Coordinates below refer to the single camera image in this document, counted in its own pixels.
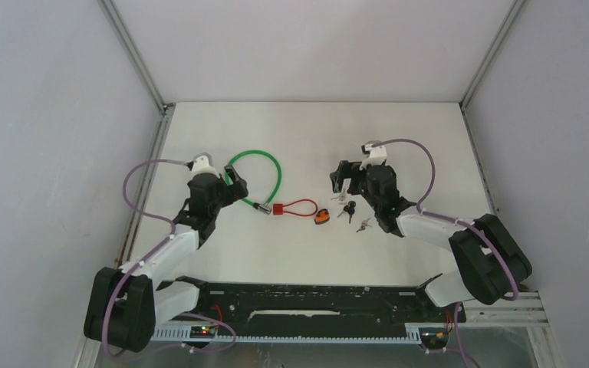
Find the silver keys of green lock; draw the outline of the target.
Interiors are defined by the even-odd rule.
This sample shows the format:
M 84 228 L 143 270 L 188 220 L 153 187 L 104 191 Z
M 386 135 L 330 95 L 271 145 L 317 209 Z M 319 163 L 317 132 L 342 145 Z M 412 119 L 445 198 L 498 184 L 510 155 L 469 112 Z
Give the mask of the silver keys of green lock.
M 347 194 L 346 189 L 342 189 L 339 194 L 331 199 L 332 202 L 335 202 L 339 205 L 346 205 L 349 202 L 349 195 Z

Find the black key bunch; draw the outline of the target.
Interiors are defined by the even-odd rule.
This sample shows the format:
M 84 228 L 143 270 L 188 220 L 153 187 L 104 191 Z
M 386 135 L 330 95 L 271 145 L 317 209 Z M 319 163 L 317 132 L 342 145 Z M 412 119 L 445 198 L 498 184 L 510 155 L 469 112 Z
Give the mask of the black key bunch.
M 357 203 L 355 201 L 350 200 L 344 205 L 343 209 L 337 217 L 340 218 L 341 216 L 346 215 L 348 217 L 348 223 L 350 224 L 356 212 L 356 205 Z

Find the red cable lock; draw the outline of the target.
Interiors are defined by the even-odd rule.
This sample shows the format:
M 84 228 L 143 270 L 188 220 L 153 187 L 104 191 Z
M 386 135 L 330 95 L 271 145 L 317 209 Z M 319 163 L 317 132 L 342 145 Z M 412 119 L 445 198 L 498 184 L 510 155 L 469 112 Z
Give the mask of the red cable lock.
M 315 217 L 319 211 L 318 204 L 312 199 L 298 199 L 288 203 L 277 202 L 272 206 L 276 216 L 290 215 L 301 218 Z

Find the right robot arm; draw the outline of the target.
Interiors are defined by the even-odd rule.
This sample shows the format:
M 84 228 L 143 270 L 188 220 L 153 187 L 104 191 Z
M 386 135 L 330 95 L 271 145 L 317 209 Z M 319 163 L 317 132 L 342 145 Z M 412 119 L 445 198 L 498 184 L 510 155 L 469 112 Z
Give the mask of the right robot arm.
M 513 301 L 520 283 L 532 273 L 532 266 L 499 217 L 486 213 L 470 222 L 460 218 L 411 208 L 418 203 L 400 195 L 397 175 L 391 166 L 362 165 L 342 160 L 331 172 L 335 193 L 348 181 L 348 194 L 361 196 L 372 208 L 380 228 L 387 234 L 411 238 L 452 254 L 457 269 L 431 277 L 420 287 L 415 300 L 418 315 L 435 320 L 446 307 L 461 301 L 477 300 L 492 305 Z

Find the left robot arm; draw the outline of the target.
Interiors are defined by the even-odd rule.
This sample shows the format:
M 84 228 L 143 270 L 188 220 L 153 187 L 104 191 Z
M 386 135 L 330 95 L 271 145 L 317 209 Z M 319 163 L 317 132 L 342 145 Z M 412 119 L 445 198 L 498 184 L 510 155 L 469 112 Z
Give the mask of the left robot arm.
M 157 326 L 184 312 L 197 320 L 209 315 L 212 299 L 194 284 L 160 284 L 205 244 L 220 210 L 246 198 L 248 189 L 233 166 L 225 166 L 225 173 L 219 175 L 207 156 L 187 162 L 186 167 L 192 173 L 187 183 L 190 197 L 175 218 L 165 220 L 169 234 L 140 259 L 95 274 L 83 327 L 86 338 L 138 353 Z

